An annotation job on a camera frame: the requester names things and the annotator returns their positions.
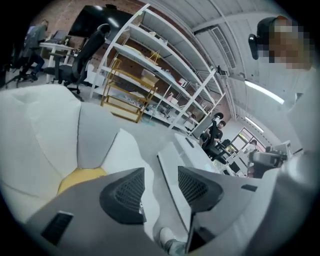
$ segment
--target floor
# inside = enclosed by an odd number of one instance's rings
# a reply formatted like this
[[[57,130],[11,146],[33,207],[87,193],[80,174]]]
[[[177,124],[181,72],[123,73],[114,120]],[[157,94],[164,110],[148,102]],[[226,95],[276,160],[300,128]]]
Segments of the floor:
[[[10,73],[7,80],[13,78],[16,74],[17,73]],[[45,83],[46,76],[44,74],[40,74],[37,81],[32,83],[29,81],[21,82],[19,83],[19,88],[43,85]],[[9,89],[13,89],[15,87],[15,82],[11,82],[8,85]],[[92,99],[89,99],[90,89],[91,87],[81,85],[80,96],[86,102],[100,104],[100,96],[96,93],[94,93],[94,97]],[[158,151],[161,150],[167,142],[172,141],[174,134],[179,133],[179,131],[169,130],[168,126],[162,124],[160,121],[157,122],[153,119],[149,121],[149,117],[147,115],[142,117],[139,123],[134,123],[120,117],[117,117],[116,119],[122,129],[128,131],[135,137],[142,158],[151,166],[154,172],[153,193],[160,205],[160,216],[153,229],[154,236],[158,237],[159,231],[162,227],[170,227],[178,240],[186,241],[188,237],[187,232],[185,231],[175,208],[157,158]]]

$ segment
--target shelving unit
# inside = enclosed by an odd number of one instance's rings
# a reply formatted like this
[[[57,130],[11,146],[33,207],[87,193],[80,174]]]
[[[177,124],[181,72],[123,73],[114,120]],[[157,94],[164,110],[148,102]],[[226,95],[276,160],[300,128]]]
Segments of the shelving unit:
[[[201,123],[189,117],[189,115],[187,114],[188,108],[191,105],[193,105],[197,109],[199,109],[206,117],[211,114],[213,109],[218,105],[218,103],[224,97],[225,94],[221,91],[221,88],[214,77],[216,70],[210,69],[210,67],[205,62],[205,60],[200,55],[200,53],[197,51],[197,49],[192,45],[190,41],[188,41],[188,39],[177,28],[175,28],[172,24],[167,22],[165,19],[163,19],[156,13],[149,10],[148,9],[149,6],[150,6],[149,4],[146,4],[144,7],[142,7],[120,29],[120,31],[112,40],[111,44],[109,45],[108,49],[104,54],[101,60],[101,63],[98,67],[98,70],[96,72],[97,73],[96,77],[98,76],[98,74],[100,74],[101,70],[106,71],[107,73],[111,72],[110,67],[106,66],[106,63],[107,63],[106,60],[111,49],[115,49],[117,51],[116,56],[122,55],[138,63],[139,65],[144,67],[146,70],[152,72],[159,79],[161,79],[166,84],[168,84],[168,89],[166,90],[164,95],[161,95],[157,92],[154,94],[153,97],[159,99],[159,102],[155,110],[154,111],[146,110],[144,114],[151,116],[151,118],[155,118],[164,123],[169,124],[170,129],[173,127],[176,127],[188,134],[191,134],[192,132],[187,132],[184,125],[178,124],[179,119],[182,117],[187,117],[188,120],[190,120],[193,123],[193,129],[196,128],[196,125],[199,125]],[[147,28],[149,30],[156,32],[157,36],[159,36],[163,40],[164,39],[168,40],[167,45],[163,43],[163,41],[159,40],[157,37],[148,33],[145,29],[142,29],[141,27],[133,24],[133,21],[135,20],[135,18],[137,18],[140,15],[143,15],[142,23],[140,26],[143,26],[144,28]],[[177,81],[174,79],[172,75],[165,72],[163,69],[161,69],[160,66],[155,65],[154,63],[149,61],[143,55],[140,55],[135,50],[132,50],[125,45],[121,45],[117,43],[119,37],[124,32],[129,34],[125,42],[128,40],[128,38],[130,38],[131,40],[135,41],[136,43],[142,45],[143,47],[151,51],[154,51],[154,52],[159,51],[159,55],[161,56],[161,58],[165,62],[167,62],[174,70],[176,70],[177,73],[181,75],[181,78],[188,81],[188,84],[190,84],[194,88],[195,93],[193,95],[190,95],[185,88],[183,88],[177,83]],[[122,72],[121,70],[117,70],[113,72],[115,76],[118,76],[130,82],[131,84],[139,87],[140,89],[145,90],[144,86],[142,86],[138,81],[133,80],[125,72]],[[102,87],[95,88],[96,80],[97,78],[95,78],[93,81],[91,92],[90,92],[90,98],[93,96],[93,93],[97,93],[100,95],[103,94],[104,88]],[[211,94],[209,93],[209,91],[212,91],[210,90],[210,86],[212,87],[212,84],[214,84],[214,86],[217,86],[218,90],[221,92],[221,97],[217,101],[215,101],[211,96]],[[173,88],[175,91],[179,93],[179,95],[175,97],[176,99],[179,97],[184,97],[185,99],[188,100],[187,104],[183,108],[177,105],[174,105],[167,100],[167,97],[168,97],[167,92],[169,91],[169,88]],[[200,96],[201,98],[204,98],[203,96],[205,96],[206,100],[209,99],[208,101],[212,103],[213,108],[210,109],[210,111],[206,112],[204,108],[200,105],[200,103],[196,101],[197,96]],[[157,108],[160,104],[166,104],[169,106],[170,109],[174,109],[176,113],[178,112],[178,115],[174,121],[169,121],[165,117],[157,114]]]

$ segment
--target yellow cushion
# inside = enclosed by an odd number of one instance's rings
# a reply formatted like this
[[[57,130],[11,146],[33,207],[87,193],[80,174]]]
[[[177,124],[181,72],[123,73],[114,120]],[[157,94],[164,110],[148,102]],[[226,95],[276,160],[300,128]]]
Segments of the yellow cushion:
[[[106,175],[107,173],[105,170],[100,167],[96,169],[77,168],[61,181],[57,195],[78,183],[90,181]]]

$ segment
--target window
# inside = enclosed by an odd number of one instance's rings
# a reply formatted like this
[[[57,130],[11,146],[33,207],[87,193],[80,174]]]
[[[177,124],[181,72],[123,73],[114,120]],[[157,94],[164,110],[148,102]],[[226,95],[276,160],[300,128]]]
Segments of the window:
[[[256,140],[257,145],[256,148],[260,152],[265,152],[266,148],[262,145],[256,137],[254,137],[247,129],[243,128],[239,134],[233,139],[231,142],[230,148],[235,152],[239,152],[240,150],[245,150],[247,146],[250,144],[252,140]]]

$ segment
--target television screen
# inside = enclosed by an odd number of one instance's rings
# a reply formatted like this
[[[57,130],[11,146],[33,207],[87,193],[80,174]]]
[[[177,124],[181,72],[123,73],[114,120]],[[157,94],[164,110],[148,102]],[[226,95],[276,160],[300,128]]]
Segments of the television screen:
[[[106,43],[110,43],[131,17],[131,14],[117,9],[86,5],[75,19],[69,35],[89,38],[101,24],[107,23],[111,30]]]

